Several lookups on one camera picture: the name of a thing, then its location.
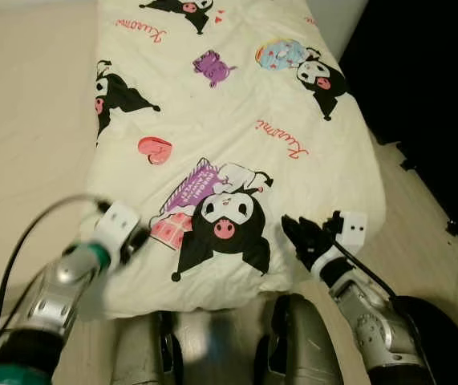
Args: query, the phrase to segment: purple character print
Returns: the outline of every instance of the purple character print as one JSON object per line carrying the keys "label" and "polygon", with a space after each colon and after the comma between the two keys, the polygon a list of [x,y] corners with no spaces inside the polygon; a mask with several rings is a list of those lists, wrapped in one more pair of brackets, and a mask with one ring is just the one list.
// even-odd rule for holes
{"label": "purple character print", "polygon": [[213,50],[205,52],[200,58],[193,62],[194,70],[196,73],[203,73],[207,79],[211,80],[209,84],[211,88],[227,79],[231,70],[236,67],[228,67],[220,60],[220,55]]}

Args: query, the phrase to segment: printed bedding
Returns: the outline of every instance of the printed bedding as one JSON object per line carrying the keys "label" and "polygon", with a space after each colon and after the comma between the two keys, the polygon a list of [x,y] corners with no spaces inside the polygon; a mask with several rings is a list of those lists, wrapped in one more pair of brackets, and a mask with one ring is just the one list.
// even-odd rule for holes
{"label": "printed bedding", "polygon": [[284,213],[383,223],[366,124],[305,0],[101,0],[98,60],[88,189],[137,208],[152,238],[87,314],[288,290]]}

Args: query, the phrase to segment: black cable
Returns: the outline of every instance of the black cable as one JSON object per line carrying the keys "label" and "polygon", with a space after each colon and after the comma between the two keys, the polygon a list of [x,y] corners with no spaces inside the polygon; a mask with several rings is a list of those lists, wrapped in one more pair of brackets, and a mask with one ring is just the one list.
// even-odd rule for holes
{"label": "black cable", "polygon": [[26,288],[24,289],[24,291],[22,292],[22,294],[18,298],[17,302],[14,304],[13,309],[11,309],[10,315],[8,315],[6,321],[4,322],[4,324],[2,325],[2,327],[0,329],[0,338],[2,337],[2,335],[4,333],[9,331],[7,329],[8,325],[10,324],[11,320],[13,319],[13,317],[17,314],[18,309],[22,305],[23,300],[26,299],[27,294],[29,293],[29,290],[33,287],[34,283],[36,282],[36,280],[38,279],[38,277],[41,275],[42,272],[43,272],[43,270],[40,270],[34,276],[34,278],[30,280],[29,284],[27,284]]}
{"label": "black cable", "polygon": [[395,291],[386,283],[384,282],[379,276],[373,273],[366,265],[364,265],[359,259],[357,259],[352,253],[346,250],[344,247],[341,246],[339,242],[335,240],[333,234],[328,230],[323,230],[330,234],[330,241],[332,244],[345,256],[346,259],[351,261],[354,265],[359,267],[364,273],[366,273],[373,281],[375,281],[388,295],[390,298],[396,298]]}
{"label": "black cable", "polygon": [[108,201],[105,201],[103,199],[100,199],[98,197],[95,197],[90,194],[77,194],[77,195],[72,195],[71,197],[66,197],[63,198],[60,201],[55,202],[54,204],[50,205],[48,208],[43,210],[30,224],[27,226],[26,230],[23,232],[22,236],[18,239],[16,246],[13,249],[13,252],[10,255],[10,259],[7,262],[6,269],[4,270],[4,274],[2,276],[2,281],[0,285],[0,319],[2,316],[2,308],[4,305],[4,297],[6,296],[6,289],[7,289],[7,283],[10,278],[11,270],[13,269],[14,262],[16,261],[16,258],[18,256],[18,253],[20,249],[22,248],[25,240],[29,236],[29,234],[32,232],[34,227],[47,215],[49,215],[51,212],[54,210],[64,206],[68,205],[69,203],[75,202],[75,201],[91,201],[97,205],[97,209],[99,209],[102,212],[107,211],[110,203]]}

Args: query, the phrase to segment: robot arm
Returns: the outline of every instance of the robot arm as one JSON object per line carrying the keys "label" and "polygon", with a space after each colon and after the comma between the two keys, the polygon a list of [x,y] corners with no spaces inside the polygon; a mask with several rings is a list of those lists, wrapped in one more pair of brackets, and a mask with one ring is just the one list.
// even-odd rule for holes
{"label": "robot arm", "polygon": [[0,384],[50,384],[82,294],[102,272],[128,262],[147,238],[139,217],[115,202],[88,242],[73,245],[51,262],[0,348]]}
{"label": "robot arm", "polygon": [[304,266],[329,286],[330,296],[350,324],[371,383],[432,384],[407,322],[330,239],[329,233],[335,234],[340,245],[357,253],[364,243],[366,217],[335,212],[323,229],[303,218],[296,222],[283,217],[282,226]]}

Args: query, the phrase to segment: red heart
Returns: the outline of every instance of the red heart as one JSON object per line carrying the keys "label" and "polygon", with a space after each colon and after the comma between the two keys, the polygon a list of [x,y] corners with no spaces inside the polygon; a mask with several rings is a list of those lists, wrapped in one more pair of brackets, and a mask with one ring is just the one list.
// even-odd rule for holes
{"label": "red heart", "polygon": [[172,155],[172,144],[155,136],[146,136],[138,143],[138,150],[148,155],[151,164],[163,164]]}

